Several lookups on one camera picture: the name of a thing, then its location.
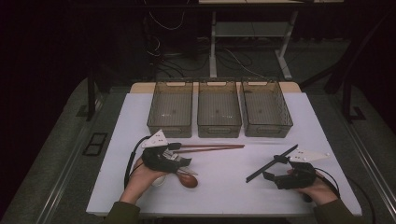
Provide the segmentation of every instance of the gray carpet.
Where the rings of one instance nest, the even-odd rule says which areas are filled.
[[[273,53],[278,43],[276,41],[268,42],[257,50],[251,46],[230,50],[235,52],[234,56],[242,63],[251,63],[246,66],[249,70],[265,76],[281,78],[280,68]],[[224,43],[222,47],[228,48],[227,45],[230,44]],[[290,62],[293,81],[302,82],[329,67],[341,57],[347,45],[348,42],[343,40],[290,43],[286,60]],[[223,58],[218,58],[218,60],[222,60],[218,61],[219,77],[254,76],[235,63],[233,56],[226,52],[228,51],[219,53],[223,54]],[[207,77],[209,70],[207,56],[207,49],[203,49],[202,54],[196,60],[172,58],[170,62],[177,66],[168,63],[174,68],[163,67],[158,76],[165,77],[170,74],[174,77]],[[326,95],[323,91],[325,82],[326,78],[323,78],[305,88],[304,91],[308,94],[334,154],[345,174],[358,182],[369,194],[370,200],[374,204],[377,223],[394,223],[381,194],[361,162],[349,128],[352,127],[357,131],[364,146],[392,189],[396,189],[395,179],[392,175],[395,170],[396,136],[357,89],[354,89],[352,94],[352,105],[361,109],[366,120],[356,120],[353,125],[346,124],[339,113],[341,108],[339,93],[331,96]],[[113,88],[109,94],[100,94],[102,97],[99,101],[99,110],[93,120],[87,122],[84,117],[76,116],[80,107],[87,104],[86,83],[84,81],[77,86],[1,223],[23,224],[35,223],[37,220],[39,220],[38,223],[57,224],[99,223],[103,220],[101,217],[85,213],[85,209],[127,91],[129,91],[129,87],[119,87]],[[105,147],[98,157],[83,156],[81,153],[93,133],[107,133]],[[372,214],[367,200],[353,183],[351,186],[363,209],[363,217],[370,223]],[[43,209],[45,209],[44,216],[40,216]],[[181,218],[161,221],[163,223],[168,221],[172,223],[187,222]],[[257,218],[236,218],[228,219],[225,223],[235,223],[236,221],[272,223],[273,220],[265,222],[265,220]],[[288,218],[288,221],[292,224],[316,223],[312,217]],[[207,219],[205,222],[219,223],[220,221]]]

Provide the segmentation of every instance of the floor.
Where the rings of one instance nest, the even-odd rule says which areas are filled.
[[[208,42],[200,40],[195,59],[183,58],[177,52],[165,52],[166,60],[158,65],[157,77],[208,77]],[[263,76],[282,80],[274,49],[279,39],[220,39],[218,44],[218,77]],[[290,42],[286,61],[294,82],[301,83],[327,67],[343,55],[349,42],[342,39],[300,40]],[[396,136],[368,104],[362,92],[354,88],[352,106],[358,107],[364,120],[346,122],[340,113],[341,92],[328,95],[323,78],[302,89],[306,92],[318,120],[339,160],[350,185],[361,204],[363,217],[371,223],[373,204],[376,223],[396,223],[394,214],[396,189],[393,177],[396,158]],[[92,189],[106,155],[120,107],[130,87],[114,86],[109,93],[97,92],[96,110],[91,121],[86,121],[86,80],[70,95],[64,112],[59,117],[28,176],[1,223],[99,223],[103,219],[85,212]],[[99,156],[81,155],[93,133],[107,133]],[[185,219],[166,219],[162,223],[185,223]],[[282,223],[263,219],[208,219],[208,223]],[[316,223],[312,217],[288,218],[292,224]]]

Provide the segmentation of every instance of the hand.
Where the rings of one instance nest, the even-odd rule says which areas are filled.
[[[139,158],[134,164],[134,171],[129,177],[128,185],[120,197],[120,202],[135,204],[152,182],[163,175],[167,175],[167,173],[150,170]]]
[[[334,194],[334,192],[332,192],[330,187],[319,178],[315,179],[313,185],[304,189],[296,189],[296,191],[307,194],[317,205],[330,203],[338,199],[338,197]]]

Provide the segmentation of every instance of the person's right hand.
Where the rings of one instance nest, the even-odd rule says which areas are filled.
[[[295,190],[297,190],[300,193],[307,194],[309,197],[312,198],[312,200],[317,205],[330,203],[338,199],[338,197],[334,194],[334,192],[332,192],[330,187],[319,178],[316,178],[313,185],[306,187],[304,189],[295,189]]]

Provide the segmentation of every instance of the spoon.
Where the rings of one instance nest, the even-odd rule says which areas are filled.
[[[197,180],[197,178],[195,178],[195,176],[189,175],[189,174],[184,174],[181,172],[176,172],[176,175],[177,175],[178,180],[180,181],[181,185],[183,185],[184,187],[186,187],[188,189],[193,189],[193,188],[197,187],[198,180]]]

